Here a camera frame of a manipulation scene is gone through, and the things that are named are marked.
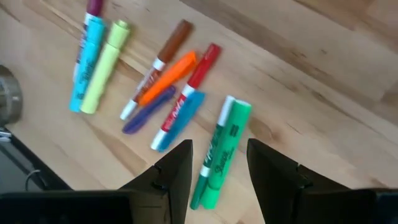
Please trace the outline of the red cap white marker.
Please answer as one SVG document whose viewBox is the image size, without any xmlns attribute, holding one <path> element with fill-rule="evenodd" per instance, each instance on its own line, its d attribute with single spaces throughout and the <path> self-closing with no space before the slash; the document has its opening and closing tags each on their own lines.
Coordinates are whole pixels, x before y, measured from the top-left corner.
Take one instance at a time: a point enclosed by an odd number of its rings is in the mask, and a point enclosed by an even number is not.
<svg viewBox="0 0 398 224">
<path fill-rule="evenodd" d="M 167 115 L 165 121 L 161 125 L 159 131 L 155 135 L 150 148 L 155 151 L 159 151 L 159 146 L 166 136 L 166 134 L 170 131 L 171 126 L 174 124 L 181 107 L 185 104 L 187 98 L 197 90 L 203 79 L 206 77 L 209 69 L 213 66 L 216 62 L 218 56 L 220 55 L 222 48 L 217 44 L 210 44 L 207 48 L 205 54 L 201 58 L 199 64 L 194 69 L 191 77 L 188 79 L 186 85 L 184 86 L 183 90 L 181 91 L 179 97 L 174 103 L 174 106 L 170 110 L 170 113 Z"/>
</svg>

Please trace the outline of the orange highlighter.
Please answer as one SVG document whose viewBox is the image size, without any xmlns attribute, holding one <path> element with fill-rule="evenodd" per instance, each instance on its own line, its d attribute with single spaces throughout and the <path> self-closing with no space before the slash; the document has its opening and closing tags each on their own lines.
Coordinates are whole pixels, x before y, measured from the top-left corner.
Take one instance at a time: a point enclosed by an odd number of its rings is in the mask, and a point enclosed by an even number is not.
<svg viewBox="0 0 398 224">
<path fill-rule="evenodd" d="M 194 50 L 186 53 L 178 62 L 169 68 L 139 99 L 138 104 L 145 106 L 166 88 L 186 77 L 197 64 L 197 55 Z"/>
</svg>

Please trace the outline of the brown cap white marker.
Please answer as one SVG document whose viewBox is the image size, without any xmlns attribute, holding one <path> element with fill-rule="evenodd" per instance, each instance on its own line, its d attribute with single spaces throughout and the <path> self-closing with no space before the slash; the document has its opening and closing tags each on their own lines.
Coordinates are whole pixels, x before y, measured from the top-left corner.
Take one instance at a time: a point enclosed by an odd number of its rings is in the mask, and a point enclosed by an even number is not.
<svg viewBox="0 0 398 224">
<path fill-rule="evenodd" d="M 142 95 L 153 86 L 159 79 L 165 66 L 172 60 L 180 46 L 185 42 L 193 29 L 193 24 L 182 19 L 172 32 L 156 59 L 153 61 L 151 68 L 146 72 L 144 78 L 138 84 L 134 94 L 123 108 L 120 119 L 126 120 L 138 105 Z"/>
</svg>

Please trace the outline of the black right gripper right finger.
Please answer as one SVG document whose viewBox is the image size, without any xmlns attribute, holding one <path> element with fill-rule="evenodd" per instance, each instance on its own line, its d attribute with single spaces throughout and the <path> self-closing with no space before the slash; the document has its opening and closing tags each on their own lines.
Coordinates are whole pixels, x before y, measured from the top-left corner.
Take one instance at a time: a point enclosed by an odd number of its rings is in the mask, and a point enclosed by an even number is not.
<svg viewBox="0 0 398 224">
<path fill-rule="evenodd" d="M 266 224 L 294 224 L 300 196 L 305 190 L 347 189 L 258 139 L 248 139 L 247 162 Z"/>
</svg>

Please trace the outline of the white bulb metal lamp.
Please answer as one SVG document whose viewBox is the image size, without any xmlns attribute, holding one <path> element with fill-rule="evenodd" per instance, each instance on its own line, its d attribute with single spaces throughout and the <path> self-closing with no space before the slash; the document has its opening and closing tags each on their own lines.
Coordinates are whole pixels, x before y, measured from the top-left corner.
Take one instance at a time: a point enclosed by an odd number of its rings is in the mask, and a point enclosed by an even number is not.
<svg viewBox="0 0 398 224">
<path fill-rule="evenodd" d="M 22 115 L 23 96 L 17 78 L 0 65 L 0 126 L 16 123 Z"/>
</svg>

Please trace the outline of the thin green marker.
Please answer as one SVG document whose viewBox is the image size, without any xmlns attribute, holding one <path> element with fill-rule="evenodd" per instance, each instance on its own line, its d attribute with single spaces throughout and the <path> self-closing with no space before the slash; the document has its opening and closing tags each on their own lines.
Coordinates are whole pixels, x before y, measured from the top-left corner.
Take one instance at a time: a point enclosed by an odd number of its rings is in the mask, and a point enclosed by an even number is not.
<svg viewBox="0 0 398 224">
<path fill-rule="evenodd" d="M 223 106 L 221 108 L 221 112 L 218 117 L 215 130 L 213 131 L 213 135 L 206 156 L 201 165 L 200 173 L 198 175 L 198 180 L 190 202 L 190 208 L 192 210 L 196 210 L 200 206 L 201 196 L 203 195 L 203 192 L 207 185 L 208 177 L 210 175 L 210 168 L 213 162 L 213 156 L 215 154 L 219 138 L 221 136 L 222 130 L 225 127 L 226 120 L 228 119 L 228 115 L 234 101 L 235 97 L 227 95 L 223 103 Z"/>
</svg>

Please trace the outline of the maroon cap white marker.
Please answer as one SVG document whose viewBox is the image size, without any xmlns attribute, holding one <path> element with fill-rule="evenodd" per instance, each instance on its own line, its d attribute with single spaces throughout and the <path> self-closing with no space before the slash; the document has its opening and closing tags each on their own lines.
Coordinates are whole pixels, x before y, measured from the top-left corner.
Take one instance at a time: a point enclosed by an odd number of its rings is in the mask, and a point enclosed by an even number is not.
<svg viewBox="0 0 398 224">
<path fill-rule="evenodd" d="M 101 15 L 103 2 L 104 2 L 104 0 L 88 0 L 87 7 L 86 7 L 86 12 L 85 12 L 85 20 L 83 22 L 83 31 L 82 31 L 81 37 L 80 37 L 80 48 L 78 50 L 78 54 L 77 54 L 76 62 L 75 62 L 75 66 L 74 66 L 74 71 L 73 71 L 73 80 L 76 79 L 76 76 L 78 74 L 78 69 L 79 69 L 79 66 L 80 66 L 81 53 L 82 53 L 82 50 L 83 50 L 83 48 L 85 46 L 86 30 L 87 30 L 89 21 L 92 18 L 99 17 Z"/>
</svg>

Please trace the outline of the turquoise highlighter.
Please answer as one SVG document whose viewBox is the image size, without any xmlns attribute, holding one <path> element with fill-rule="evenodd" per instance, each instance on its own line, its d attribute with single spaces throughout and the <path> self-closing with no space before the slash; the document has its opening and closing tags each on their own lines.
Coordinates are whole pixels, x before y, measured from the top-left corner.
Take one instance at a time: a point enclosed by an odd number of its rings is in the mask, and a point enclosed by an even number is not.
<svg viewBox="0 0 398 224">
<path fill-rule="evenodd" d="M 104 20 L 93 17 L 88 24 L 86 32 L 86 44 L 81 53 L 80 66 L 74 82 L 70 98 L 69 110 L 78 113 L 84 99 L 87 86 L 91 80 L 100 47 L 105 32 Z"/>
</svg>

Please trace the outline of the slim purple highlighter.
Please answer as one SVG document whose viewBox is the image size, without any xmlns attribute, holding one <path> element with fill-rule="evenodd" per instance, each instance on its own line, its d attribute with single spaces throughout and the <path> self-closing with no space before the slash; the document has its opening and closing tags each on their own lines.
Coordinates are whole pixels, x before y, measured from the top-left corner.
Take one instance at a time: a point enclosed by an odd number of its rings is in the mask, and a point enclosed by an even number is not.
<svg viewBox="0 0 398 224">
<path fill-rule="evenodd" d="M 140 130 L 149 118 L 168 102 L 175 94 L 176 88 L 172 85 L 166 88 L 159 96 L 145 105 L 130 121 L 122 128 L 124 134 L 134 134 Z"/>
</svg>

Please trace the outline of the blue highlighter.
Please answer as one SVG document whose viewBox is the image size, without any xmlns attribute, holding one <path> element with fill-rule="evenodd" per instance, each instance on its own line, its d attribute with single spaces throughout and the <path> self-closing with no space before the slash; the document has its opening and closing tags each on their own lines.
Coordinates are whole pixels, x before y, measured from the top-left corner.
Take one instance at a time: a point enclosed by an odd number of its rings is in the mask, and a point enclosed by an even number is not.
<svg viewBox="0 0 398 224">
<path fill-rule="evenodd" d="M 165 151 L 172 141 L 181 133 L 189 121 L 193 118 L 201 104 L 205 99 L 205 93 L 201 91 L 194 91 L 185 101 L 177 101 L 177 109 L 173 110 L 171 115 L 166 119 L 166 122 L 161 127 L 163 131 L 159 137 L 159 142 L 156 146 L 156 151 Z"/>
</svg>

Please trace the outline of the yellow-green highlighter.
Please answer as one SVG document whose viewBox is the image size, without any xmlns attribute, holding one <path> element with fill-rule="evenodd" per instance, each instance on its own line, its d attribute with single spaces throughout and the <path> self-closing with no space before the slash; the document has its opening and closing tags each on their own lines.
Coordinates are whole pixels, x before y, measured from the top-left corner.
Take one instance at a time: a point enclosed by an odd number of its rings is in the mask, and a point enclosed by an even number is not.
<svg viewBox="0 0 398 224">
<path fill-rule="evenodd" d="M 129 34 L 130 25 L 127 22 L 118 20 L 112 24 L 80 106 L 81 112 L 93 114 L 97 110 L 107 81 L 113 73 L 121 48 Z"/>
</svg>

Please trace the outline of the thick green highlighter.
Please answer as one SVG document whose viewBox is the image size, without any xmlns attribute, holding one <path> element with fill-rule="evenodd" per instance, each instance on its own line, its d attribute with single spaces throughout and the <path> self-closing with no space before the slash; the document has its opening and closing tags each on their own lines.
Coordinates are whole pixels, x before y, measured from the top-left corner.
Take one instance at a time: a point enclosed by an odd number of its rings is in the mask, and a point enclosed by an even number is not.
<svg viewBox="0 0 398 224">
<path fill-rule="evenodd" d="M 234 100 L 225 127 L 215 150 L 210 175 L 201 196 L 204 209 L 215 209 L 221 189 L 228 175 L 240 139 L 251 115 L 252 105 L 243 100 Z"/>
</svg>

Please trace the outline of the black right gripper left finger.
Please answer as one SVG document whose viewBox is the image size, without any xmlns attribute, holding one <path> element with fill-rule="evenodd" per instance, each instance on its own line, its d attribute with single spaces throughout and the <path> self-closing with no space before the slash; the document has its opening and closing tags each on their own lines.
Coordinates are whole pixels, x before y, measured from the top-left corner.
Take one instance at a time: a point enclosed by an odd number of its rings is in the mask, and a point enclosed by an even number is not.
<svg viewBox="0 0 398 224">
<path fill-rule="evenodd" d="M 193 141 L 186 139 L 123 185 L 132 224 L 184 224 L 192 183 Z"/>
</svg>

